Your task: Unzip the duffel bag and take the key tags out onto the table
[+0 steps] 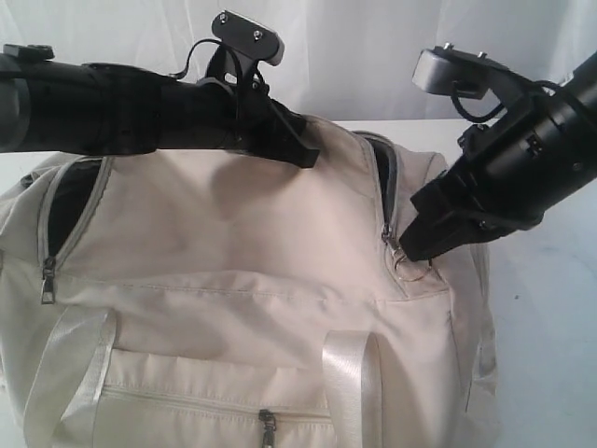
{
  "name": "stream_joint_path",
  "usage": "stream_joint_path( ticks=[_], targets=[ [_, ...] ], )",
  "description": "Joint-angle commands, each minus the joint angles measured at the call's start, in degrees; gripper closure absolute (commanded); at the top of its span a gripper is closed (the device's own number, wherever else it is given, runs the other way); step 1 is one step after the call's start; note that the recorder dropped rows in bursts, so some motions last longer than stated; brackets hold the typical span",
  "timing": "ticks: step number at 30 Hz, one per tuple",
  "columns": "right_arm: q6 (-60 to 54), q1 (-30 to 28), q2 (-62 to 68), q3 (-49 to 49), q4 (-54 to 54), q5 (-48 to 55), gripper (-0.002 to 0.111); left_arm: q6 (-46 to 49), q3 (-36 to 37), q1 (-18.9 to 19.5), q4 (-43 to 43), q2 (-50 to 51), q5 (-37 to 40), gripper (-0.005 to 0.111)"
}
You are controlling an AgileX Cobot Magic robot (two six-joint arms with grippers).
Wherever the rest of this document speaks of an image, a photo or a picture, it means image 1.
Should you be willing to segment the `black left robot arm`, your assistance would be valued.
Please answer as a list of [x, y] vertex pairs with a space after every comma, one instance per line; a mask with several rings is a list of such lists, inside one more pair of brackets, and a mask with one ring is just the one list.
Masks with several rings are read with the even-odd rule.
[[259, 81], [188, 83], [134, 66], [55, 61], [50, 46], [1, 53], [1, 150], [94, 157], [158, 149], [221, 149], [314, 167], [306, 120]]

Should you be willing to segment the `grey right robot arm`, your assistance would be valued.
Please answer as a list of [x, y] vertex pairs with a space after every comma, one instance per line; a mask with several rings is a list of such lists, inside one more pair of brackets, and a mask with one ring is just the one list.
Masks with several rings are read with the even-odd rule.
[[452, 82], [452, 104], [471, 125], [458, 139], [461, 157], [410, 199], [416, 216], [399, 244], [412, 261], [528, 231], [596, 178], [594, 56], [563, 85], [473, 68], [499, 104], [473, 116], [461, 102], [470, 81]]

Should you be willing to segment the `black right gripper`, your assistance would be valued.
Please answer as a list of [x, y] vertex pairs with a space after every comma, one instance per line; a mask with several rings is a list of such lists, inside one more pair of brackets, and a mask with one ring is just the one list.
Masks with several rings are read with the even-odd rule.
[[538, 225], [548, 209], [596, 178], [596, 115], [586, 106], [510, 110], [473, 129], [461, 158], [417, 191], [415, 218], [400, 235], [409, 259], [432, 259]]

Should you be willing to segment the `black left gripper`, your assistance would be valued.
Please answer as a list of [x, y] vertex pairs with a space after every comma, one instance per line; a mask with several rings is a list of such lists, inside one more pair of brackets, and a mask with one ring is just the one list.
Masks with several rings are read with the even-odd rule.
[[261, 89], [210, 77], [187, 83], [121, 64], [88, 63], [102, 106], [95, 154], [224, 148], [313, 168], [320, 150], [302, 138], [307, 120]]

